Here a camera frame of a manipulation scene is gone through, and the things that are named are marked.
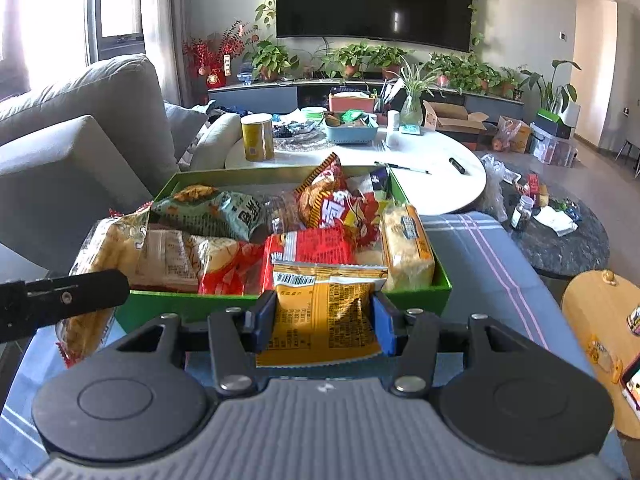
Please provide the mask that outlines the clear bag of biscuits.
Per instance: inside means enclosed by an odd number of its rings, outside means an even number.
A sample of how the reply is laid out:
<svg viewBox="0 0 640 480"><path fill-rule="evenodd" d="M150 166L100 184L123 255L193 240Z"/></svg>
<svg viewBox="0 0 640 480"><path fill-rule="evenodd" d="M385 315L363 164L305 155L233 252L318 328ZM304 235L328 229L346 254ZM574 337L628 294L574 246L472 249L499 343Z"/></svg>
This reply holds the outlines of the clear bag of biscuits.
<svg viewBox="0 0 640 480"><path fill-rule="evenodd" d="M131 214L112 212L96 222L70 269L77 286L64 292L64 320L55 327L58 350L71 367L91 356L106 341L115 309L129 295L148 232L151 205Z"/></svg>

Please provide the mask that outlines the orange yellow snack packet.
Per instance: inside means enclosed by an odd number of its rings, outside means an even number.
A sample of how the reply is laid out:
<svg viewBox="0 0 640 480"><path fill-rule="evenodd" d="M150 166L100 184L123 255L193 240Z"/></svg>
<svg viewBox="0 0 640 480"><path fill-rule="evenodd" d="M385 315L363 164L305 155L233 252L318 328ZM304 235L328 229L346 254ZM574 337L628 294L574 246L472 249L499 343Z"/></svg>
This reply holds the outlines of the orange yellow snack packet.
<svg viewBox="0 0 640 480"><path fill-rule="evenodd" d="M330 365L381 353L369 321L386 266L280 262L273 266L277 310L260 367Z"/></svg>

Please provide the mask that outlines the red snack bag silver stripe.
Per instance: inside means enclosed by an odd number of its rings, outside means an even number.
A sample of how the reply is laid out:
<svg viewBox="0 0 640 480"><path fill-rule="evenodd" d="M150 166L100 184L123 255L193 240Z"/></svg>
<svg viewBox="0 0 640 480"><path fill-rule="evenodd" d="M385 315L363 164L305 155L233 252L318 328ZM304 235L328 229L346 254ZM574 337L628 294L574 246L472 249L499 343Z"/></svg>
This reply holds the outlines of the red snack bag silver stripe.
<svg viewBox="0 0 640 480"><path fill-rule="evenodd" d="M264 244L260 290L272 289L276 263L354 264L352 242L342 226L272 234Z"/></svg>

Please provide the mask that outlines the red yellow noodle snack bag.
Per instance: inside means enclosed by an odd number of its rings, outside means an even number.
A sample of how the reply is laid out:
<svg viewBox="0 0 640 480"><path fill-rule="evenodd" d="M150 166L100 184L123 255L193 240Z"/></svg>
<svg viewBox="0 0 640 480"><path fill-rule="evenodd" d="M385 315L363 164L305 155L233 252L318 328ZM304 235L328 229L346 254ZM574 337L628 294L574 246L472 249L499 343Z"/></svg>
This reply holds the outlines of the red yellow noodle snack bag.
<svg viewBox="0 0 640 480"><path fill-rule="evenodd" d="M390 204L387 182L384 166L347 177L341 159L331 153L294 191L299 219L306 228L342 226L356 247L373 245Z"/></svg>

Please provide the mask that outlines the yellow bread loaf package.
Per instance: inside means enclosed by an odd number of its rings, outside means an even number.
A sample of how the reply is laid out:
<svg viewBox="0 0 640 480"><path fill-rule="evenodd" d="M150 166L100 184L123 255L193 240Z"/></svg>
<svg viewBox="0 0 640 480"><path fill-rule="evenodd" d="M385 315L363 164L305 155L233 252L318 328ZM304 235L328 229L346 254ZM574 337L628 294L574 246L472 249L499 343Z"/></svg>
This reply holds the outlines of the yellow bread loaf package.
<svg viewBox="0 0 640 480"><path fill-rule="evenodd" d="M416 208L410 204L387 207L382 215L381 234L387 266L386 292L429 288L435 256Z"/></svg>

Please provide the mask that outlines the red beige cracker bag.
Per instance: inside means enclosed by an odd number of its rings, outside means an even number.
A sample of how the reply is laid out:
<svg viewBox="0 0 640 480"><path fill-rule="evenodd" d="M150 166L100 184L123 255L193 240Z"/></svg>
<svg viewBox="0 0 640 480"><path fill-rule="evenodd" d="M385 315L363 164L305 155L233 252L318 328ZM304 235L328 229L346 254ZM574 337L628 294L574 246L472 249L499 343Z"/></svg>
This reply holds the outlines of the red beige cracker bag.
<svg viewBox="0 0 640 480"><path fill-rule="evenodd" d="M243 296L254 288L263 254L262 245L233 238L151 230L129 283L137 290Z"/></svg>

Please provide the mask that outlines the blue striped table cloth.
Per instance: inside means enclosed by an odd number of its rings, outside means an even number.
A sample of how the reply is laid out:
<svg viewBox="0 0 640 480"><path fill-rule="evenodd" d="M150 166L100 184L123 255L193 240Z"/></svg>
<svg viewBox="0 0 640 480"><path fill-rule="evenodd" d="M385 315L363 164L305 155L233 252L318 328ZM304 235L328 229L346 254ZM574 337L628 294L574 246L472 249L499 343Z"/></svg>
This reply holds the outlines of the blue striped table cloth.
<svg viewBox="0 0 640 480"><path fill-rule="evenodd" d="M452 289L446 322L494 322L576 370L589 364L547 287L508 233L484 214L428 219L427 236ZM347 479L371 466L379 479L625 479L616 434L598 455L551 466L508 463L460 440L428 404L396 399L373 382L385 359L349 365L363 402L339 408L350 383L280 379L253 400L232 401L200 436L154 464L120 468L50 457L32 422L32 401L46 382L66 376L51 327L29 344L1 413L1 474L6 479Z"/></svg>

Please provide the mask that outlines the green chip snack bag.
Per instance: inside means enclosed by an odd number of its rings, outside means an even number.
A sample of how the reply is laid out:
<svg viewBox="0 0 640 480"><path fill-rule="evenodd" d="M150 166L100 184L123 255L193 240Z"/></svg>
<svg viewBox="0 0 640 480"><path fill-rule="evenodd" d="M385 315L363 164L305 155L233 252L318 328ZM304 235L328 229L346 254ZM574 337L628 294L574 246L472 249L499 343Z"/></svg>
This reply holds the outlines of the green chip snack bag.
<svg viewBox="0 0 640 480"><path fill-rule="evenodd" d="M152 203L158 221L199 236L227 237L249 242L264 223L262 203L236 191L194 184Z"/></svg>

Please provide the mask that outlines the white round table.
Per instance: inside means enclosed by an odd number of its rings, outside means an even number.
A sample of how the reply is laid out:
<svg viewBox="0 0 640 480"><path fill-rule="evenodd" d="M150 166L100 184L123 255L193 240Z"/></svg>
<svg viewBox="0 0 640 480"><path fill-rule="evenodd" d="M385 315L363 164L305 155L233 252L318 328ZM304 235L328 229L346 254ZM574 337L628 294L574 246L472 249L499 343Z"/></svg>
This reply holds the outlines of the white round table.
<svg viewBox="0 0 640 480"><path fill-rule="evenodd" d="M243 143L236 142L226 158L228 169L320 164L336 153L345 166L372 166L377 162L395 166L396 177L410 204L422 216L453 214L471 207L482 195L487 178L483 164L463 144L436 131L420 136L378 130L375 141L358 145L327 145L312 151L274 153L265 162L245 159ZM459 174L448 159L453 157L468 174Z"/></svg>

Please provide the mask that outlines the grey sofa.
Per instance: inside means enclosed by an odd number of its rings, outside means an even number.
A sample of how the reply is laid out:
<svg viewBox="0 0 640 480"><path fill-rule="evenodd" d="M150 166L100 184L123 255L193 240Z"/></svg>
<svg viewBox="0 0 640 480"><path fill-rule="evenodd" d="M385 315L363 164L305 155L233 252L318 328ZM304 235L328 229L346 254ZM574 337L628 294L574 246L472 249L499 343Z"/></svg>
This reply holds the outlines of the grey sofa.
<svg viewBox="0 0 640 480"><path fill-rule="evenodd" d="M93 225L180 171L224 168L238 115L164 100L143 54L1 103L1 277L66 274Z"/></svg>

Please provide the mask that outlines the yellow wooden stool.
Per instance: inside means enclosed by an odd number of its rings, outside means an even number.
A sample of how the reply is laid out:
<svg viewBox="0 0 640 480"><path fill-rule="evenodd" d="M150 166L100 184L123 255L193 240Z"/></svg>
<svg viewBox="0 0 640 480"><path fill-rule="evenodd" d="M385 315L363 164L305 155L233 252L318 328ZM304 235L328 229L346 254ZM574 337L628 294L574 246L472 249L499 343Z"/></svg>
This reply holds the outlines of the yellow wooden stool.
<svg viewBox="0 0 640 480"><path fill-rule="evenodd" d="M627 318L639 307L635 284L610 271L588 271L565 289L561 310L614 405L614 426L624 437L639 437L639 397L627 394L623 374L639 357L639 336Z"/></svg>

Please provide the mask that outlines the dark round coffee table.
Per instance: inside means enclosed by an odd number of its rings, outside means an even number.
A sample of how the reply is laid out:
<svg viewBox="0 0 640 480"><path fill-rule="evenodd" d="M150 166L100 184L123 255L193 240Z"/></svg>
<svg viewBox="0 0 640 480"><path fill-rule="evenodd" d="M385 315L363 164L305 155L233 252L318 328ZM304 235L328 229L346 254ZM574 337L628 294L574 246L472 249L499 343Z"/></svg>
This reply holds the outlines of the dark round coffee table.
<svg viewBox="0 0 640 480"><path fill-rule="evenodd" d="M610 260L610 241L596 214L577 196L555 183L546 183L552 200L577 205L580 221L573 233L559 236L548 226L530 220L524 231L514 231L510 220L502 226L536 272L546 278L569 281L582 272L604 270Z"/></svg>

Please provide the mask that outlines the open cardboard box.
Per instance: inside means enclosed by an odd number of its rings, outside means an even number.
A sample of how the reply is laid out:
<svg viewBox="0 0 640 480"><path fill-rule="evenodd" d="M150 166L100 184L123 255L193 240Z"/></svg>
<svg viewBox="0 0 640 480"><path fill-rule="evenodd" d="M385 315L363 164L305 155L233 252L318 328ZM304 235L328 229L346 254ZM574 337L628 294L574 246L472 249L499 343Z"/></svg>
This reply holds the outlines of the open cardboard box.
<svg viewBox="0 0 640 480"><path fill-rule="evenodd" d="M423 102L423 127L441 133L481 133L486 130L488 116L482 112L470 113L464 106L448 103Z"/></svg>

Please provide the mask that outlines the red flower decoration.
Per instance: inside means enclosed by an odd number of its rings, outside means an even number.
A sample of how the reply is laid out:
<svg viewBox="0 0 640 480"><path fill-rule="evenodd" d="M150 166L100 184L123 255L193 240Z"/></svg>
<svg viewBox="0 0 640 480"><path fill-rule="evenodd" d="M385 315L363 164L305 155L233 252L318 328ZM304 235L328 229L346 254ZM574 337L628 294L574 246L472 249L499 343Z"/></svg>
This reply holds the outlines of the red flower decoration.
<svg viewBox="0 0 640 480"><path fill-rule="evenodd" d="M182 52L195 76L204 79L207 89L223 87L231 75L231 62L245 51L247 26L235 21L221 35L192 38L183 44Z"/></svg>

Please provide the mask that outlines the black wall television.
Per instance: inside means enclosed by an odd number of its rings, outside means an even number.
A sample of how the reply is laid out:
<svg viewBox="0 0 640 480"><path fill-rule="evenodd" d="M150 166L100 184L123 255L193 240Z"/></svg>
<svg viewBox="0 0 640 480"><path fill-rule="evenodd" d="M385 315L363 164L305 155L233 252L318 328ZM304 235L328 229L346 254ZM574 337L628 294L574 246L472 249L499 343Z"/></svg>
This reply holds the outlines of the black wall television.
<svg viewBox="0 0 640 480"><path fill-rule="evenodd" d="M355 37L469 49L471 0L277 0L280 37Z"/></svg>

